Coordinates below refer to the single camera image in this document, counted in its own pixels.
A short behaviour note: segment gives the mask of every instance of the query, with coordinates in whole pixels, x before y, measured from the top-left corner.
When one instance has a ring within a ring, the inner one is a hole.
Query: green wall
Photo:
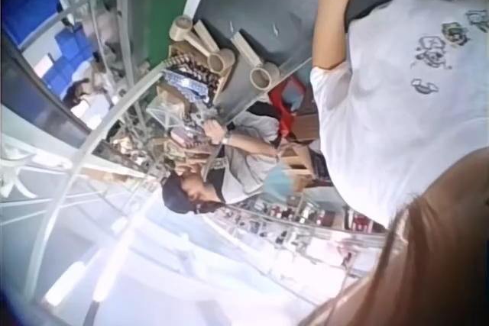
[[[186,0],[149,0],[147,14],[148,59],[152,66],[167,58],[168,31],[175,17],[183,13]]]

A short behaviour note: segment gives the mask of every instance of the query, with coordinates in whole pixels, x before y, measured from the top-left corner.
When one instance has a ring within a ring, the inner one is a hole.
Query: gray table
[[[367,14],[388,0],[351,0],[347,21]],[[203,19],[221,47],[234,48],[229,40],[241,30],[266,60],[280,66],[283,76],[307,64],[311,54],[317,0],[202,0],[195,19]],[[218,105],[223,116],[234,117],[257,96],[248,81],[249,68],[238,63]]]

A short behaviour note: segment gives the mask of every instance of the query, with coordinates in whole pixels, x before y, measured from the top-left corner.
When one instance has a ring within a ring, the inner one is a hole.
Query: wristwatch
[[[226,134],[224,134],[224,137],[221,140],[221,144],[228,145],[230,137],[231,137],[231,133],[229,131],[226,131]]]

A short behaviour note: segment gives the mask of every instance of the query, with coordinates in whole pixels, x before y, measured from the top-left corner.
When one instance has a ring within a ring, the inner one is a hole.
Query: woman
[[[256,102],[233,121],[229,131],[215,120],[203,128],[214,145],[222,144],[227,165],[209,172],[172,173],[162,186],[164,204],[176,213],[202,214],[235,204],[258,193],[277,163],[280,116],[266,102]]]
[[[350,24],[345,60],[347,3],[319,0],[321,150],[345,201],[391,232],[376,272],[303,324],[489,324],[488,2],[393,0]]]

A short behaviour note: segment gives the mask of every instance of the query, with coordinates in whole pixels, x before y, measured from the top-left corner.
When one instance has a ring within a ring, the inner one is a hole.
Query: graphic print
[[[464,46],[470,40],[467,37],[467,28],[463,28],[458,22],[442,24],[442,33],[448,42],[459,46]]]
[[[476,26],[482,32],[487,33],[487,30],[489,30],[487,11],[468,11],[465,15],[467,15],[468,22],[472,26]]]
[[[413,79],[411,85],[418,93],[421,93],[422,95],[429,95],[439,90],[435,83],[424,83],[424,81],[421,79]]]
[[[446,65],[445,47],[446,42],[438,36],[425,36],[419,39],[419,47],[416,51],[419,51],[416,55],[417,60],[422,60],[427,66],[432,68],[439,68],[440,66],[445,69],[451,69],[451,66]]]

